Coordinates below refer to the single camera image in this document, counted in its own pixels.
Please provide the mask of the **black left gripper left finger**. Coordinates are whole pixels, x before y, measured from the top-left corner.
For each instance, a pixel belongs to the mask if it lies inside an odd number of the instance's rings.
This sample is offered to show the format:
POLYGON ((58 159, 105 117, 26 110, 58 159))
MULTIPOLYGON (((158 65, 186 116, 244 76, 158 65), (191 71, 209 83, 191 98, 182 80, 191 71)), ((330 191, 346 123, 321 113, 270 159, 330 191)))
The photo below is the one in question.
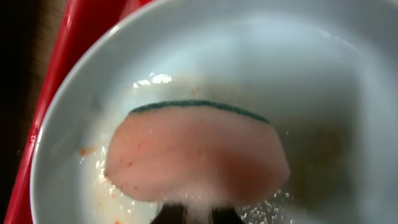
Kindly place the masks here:
POLYGON ((187 208, 182 204, 163 204, 150 224, 186 224, 187 208))

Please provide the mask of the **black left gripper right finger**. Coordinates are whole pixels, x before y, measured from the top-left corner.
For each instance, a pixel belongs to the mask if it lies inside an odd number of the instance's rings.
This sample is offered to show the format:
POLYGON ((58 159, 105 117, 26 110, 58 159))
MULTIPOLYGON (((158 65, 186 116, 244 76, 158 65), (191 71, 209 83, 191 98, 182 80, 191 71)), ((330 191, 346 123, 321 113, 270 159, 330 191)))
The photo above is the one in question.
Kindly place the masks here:
POLYGON ((234 207, 216 207, 211 211, 212 224, 244 224, 234 207))

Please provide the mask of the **pink green sponge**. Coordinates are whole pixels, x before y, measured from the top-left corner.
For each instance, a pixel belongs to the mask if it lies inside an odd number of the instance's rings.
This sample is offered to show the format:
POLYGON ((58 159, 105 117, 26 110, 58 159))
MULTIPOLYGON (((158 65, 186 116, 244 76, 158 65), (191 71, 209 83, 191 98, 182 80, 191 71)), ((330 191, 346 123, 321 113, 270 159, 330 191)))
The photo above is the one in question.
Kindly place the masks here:
POLYGON ((144 202, 248 205, 283 186, 290 169, 266 118, 224 103, 182 100, 130 111, 109 142, 104 175, 144 202))

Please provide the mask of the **white plate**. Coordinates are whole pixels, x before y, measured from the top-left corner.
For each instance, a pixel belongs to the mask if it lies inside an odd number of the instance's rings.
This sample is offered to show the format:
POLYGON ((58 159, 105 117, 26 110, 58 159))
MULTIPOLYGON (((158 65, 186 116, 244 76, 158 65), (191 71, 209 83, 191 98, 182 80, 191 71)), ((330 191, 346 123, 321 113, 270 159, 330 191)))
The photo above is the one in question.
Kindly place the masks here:
POLYGON ((34 223, 149 223, 162 202, 104 175, 134 108, 213 101, 270 121, 289 181, 246 223, 397 222, 396 1, 156 1, 102 36, 58 89, 30 176, 34 223))

